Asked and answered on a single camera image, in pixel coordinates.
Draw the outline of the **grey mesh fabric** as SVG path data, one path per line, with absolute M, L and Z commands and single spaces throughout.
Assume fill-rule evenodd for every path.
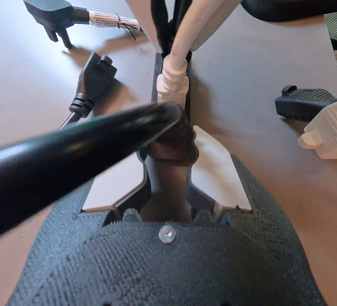
M 324 14 L 324 20 L 333 50 L 337 50 L 337 13 Z

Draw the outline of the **black power strip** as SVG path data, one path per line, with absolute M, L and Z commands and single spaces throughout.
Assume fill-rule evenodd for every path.
M 153 172 L 154 192 L 167 197 L 184 196 L 187 169 L 192 156 L 191 112 L 191 58 L 187 55 L 187 77 L 189 90 L 186 95 L 184 116 L 167 133 L 147 146 L 148 161 Z

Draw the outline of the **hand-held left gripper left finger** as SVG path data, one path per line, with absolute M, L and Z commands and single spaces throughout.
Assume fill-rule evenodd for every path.
M 128 208 L 140 211 L 151 197 L 147 156 L 146 151 L 134 152 L 96 176 L 82 210 L 114 210 L 121 215 Z

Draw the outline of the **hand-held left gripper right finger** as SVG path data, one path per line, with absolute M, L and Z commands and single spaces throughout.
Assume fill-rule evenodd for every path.
M 251 204 L 230 152 L 198 126 L 192 127 L 192 161 L 186 178 L 186 200 L 195 211 L 250 213 Z

